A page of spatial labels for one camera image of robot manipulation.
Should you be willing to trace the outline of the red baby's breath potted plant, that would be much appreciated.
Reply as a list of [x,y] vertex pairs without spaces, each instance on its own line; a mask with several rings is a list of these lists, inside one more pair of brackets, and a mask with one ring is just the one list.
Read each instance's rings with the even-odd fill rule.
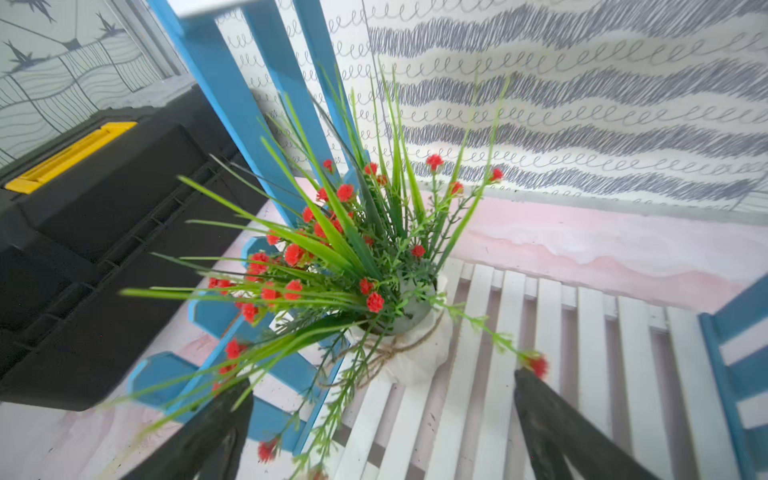
[[142,298],[200,300],[239,309],[256,333],[235,337],[219,363],[195,373],[158,380],[132,393],[157,400],[167,421],[207,407],[238,411],[253,390],[306,347],[324,356],[301,388],[305,400],[326,405],[326,416],[309,426],[310,440],[295,457],[295,470],[311,479],[327,475],[331,440],[356,393],[414,353],[431,357],[431,345],[451,320],[485,330],[483,318],[450,303],[439,284],[448,257],[501,170],[482,168],[466,188],[457,176],[441,181],[443,159],[429,156],[430,192],[423,195],[405,147],[401,89],[394,77],[375,84],[387,103],[392,156],[370,161],[358,136],[346,144],[352,183],[334,180],[321,164],[314,196],[304,196],[298,226],[266,220],[259,229],[273,246],[247,260],[240,275],[212,268],[207,258],[181,264],[205,273],[204,289],[142,289]]

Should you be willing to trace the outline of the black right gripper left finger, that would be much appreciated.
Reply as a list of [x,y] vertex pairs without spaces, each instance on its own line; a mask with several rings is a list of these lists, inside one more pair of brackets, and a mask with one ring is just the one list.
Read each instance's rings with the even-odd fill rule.
[[254,401],[235,403],[242,382],[211,400],[126,479],[234,479],[237,477]]

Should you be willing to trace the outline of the black yellow plastic toolbox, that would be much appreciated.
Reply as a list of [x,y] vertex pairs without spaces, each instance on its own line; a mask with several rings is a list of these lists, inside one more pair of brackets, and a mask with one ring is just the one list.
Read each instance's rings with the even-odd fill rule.
[[172,301],[126,288],[193,287],[176,256],[223,253],[241,222],[202,185],[257,212],[259,193],[222,169],[244,160],[198,87],[162,107],[94,114],[1,172],[3,183],[90,134],[111,139],[50,183],[1,193],[1,398],[82,411],[104,400],[165,328]]

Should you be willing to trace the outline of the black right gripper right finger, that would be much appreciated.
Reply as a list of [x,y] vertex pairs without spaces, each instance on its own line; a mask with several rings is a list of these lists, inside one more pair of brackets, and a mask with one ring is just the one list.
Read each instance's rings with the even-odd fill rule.
[[653,479],[655,476],[527,369],[514,401],[537,479]]

